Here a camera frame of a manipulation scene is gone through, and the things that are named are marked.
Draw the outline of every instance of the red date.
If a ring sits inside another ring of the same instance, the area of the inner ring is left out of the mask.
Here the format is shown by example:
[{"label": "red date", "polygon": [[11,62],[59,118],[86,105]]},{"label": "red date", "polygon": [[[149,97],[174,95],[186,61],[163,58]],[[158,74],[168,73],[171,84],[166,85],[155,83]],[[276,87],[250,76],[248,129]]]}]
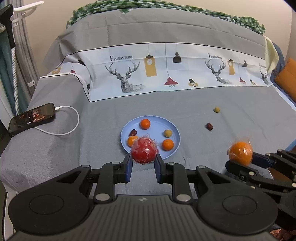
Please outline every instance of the red date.
[{"label": "red date", "polygon": [[209,131],[213,129],[213,125],[211,123],[207,123],[206,127]]},{"label": "red date", "polygon": [[130,137],[135,136],[137,134],[137,130],[132,129],[130,132]]}]

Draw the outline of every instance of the black pole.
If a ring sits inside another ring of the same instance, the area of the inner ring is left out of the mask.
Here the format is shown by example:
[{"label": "black pole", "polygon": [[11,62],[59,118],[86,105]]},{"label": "black pole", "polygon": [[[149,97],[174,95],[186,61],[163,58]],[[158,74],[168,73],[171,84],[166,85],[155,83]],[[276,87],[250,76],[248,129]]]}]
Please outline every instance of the black pole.
[{"label": "black pole", "polygon": [[11,49],[15,47],[15,40],[13,38],[13,32],[12,32],[12,21],[10,20],[10,17],[12,15],[13,15],[12,4],[8,4],[4,8],[0,9],[0,23],[2,23],[6,28]]}]

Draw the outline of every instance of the wrapped orange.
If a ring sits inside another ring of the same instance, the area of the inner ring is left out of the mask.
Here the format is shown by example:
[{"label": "wrapped orange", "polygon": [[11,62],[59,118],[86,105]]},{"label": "wrapped orange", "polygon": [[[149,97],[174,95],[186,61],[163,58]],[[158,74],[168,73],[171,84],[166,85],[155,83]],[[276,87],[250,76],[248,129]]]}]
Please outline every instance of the wrapped orange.
[{"label": "wrapped orange", "polygon": [[234,143],[227,151],[230,160],[249,165],[253,158],[253,148],[249,140]]}]

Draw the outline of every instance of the teal curtain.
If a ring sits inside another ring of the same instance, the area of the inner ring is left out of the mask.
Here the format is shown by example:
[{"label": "teal curtain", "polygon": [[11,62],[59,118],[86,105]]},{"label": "teal curtain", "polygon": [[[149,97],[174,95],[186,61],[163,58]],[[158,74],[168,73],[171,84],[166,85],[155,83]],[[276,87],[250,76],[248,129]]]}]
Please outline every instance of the teal curtain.
[{"label": "teal curtain", "polygon": [[8,1],[7,0],[4,0],[4,1],[1,1],[0,0],[0,9],[1,8],[4,8],[7,4],[8,4]]},{"label": "teal curtain", "polygon": [[[11,49],[6,31],[0,33],[0,79],[6,92],[12,112],[15,114]],[[18,98],[20,112],[25,112],[29,103],[20,84],[18,84]]]}]

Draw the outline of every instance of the red lamp print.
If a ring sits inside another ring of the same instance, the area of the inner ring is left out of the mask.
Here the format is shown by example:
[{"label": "red lamp print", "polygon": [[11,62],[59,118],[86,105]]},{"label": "red lamp print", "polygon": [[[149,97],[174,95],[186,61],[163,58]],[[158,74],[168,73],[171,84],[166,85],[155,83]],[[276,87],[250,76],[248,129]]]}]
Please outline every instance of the red lamp print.
[{"label": "red lamp print", "polygon": [[243,83],[244,85],[246,84],[246,82],[241,77],[239,78],[239,82]]},{"label": "red lamp print", "polygon": [[171,88],[175,87],[175,85],[177,85],[177,84],[178,83],[176,81],[173,81],[173,79],[171,77],[168,77],[167,82],[165,82],[165,85],[168,85]]},{"label": "red lamp print", "polygon": [[73,70],[73,63],[71,63],[72,67],[71,67],[71,71],[70,73],[76,74],[75,71]]},{"label": "red lamp print", "polygon": [[[166,56],[166,44],[165,44],[165,64],[166,64],[167,73],[168,73],[168,61],[167,61],[167,56]],[[167,80],[167,82],[165,82],[165,85],[168,85],[169,87],[173,88],[177,84],[178,83],[176,81],[173,81],[173,79],[170,77],[170,75],[168,73],[168,80]]]}]

